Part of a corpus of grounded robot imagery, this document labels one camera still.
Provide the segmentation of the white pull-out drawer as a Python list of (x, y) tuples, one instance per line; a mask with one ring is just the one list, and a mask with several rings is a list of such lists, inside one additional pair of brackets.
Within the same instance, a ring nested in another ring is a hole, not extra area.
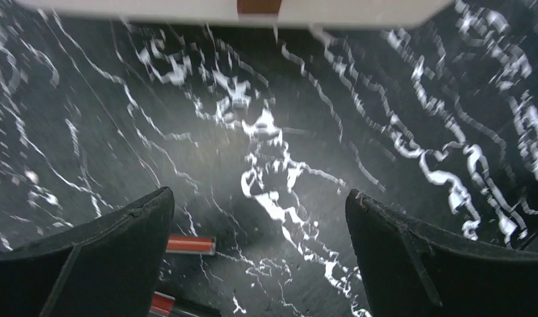
[(283, 26), (305, 28), (386, 28), (418, 26), (453, 1), (64, 1), (24, 0), (33, 11), (78, 17), (130, 21), (212, 24), (222, 26)]

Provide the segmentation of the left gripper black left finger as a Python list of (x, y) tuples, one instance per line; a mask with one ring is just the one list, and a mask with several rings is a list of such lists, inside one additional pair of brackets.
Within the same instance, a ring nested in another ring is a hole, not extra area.
[(162, 187), (124, 208), (0, 252), (0, 316), (146, 316), (174, 214)]

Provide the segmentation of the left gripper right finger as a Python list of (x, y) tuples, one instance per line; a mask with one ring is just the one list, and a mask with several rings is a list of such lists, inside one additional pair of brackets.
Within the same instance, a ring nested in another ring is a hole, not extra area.
[(538, 316), (538, 253), (469, 240), (351, 190), (345, 217), (373, 316)]

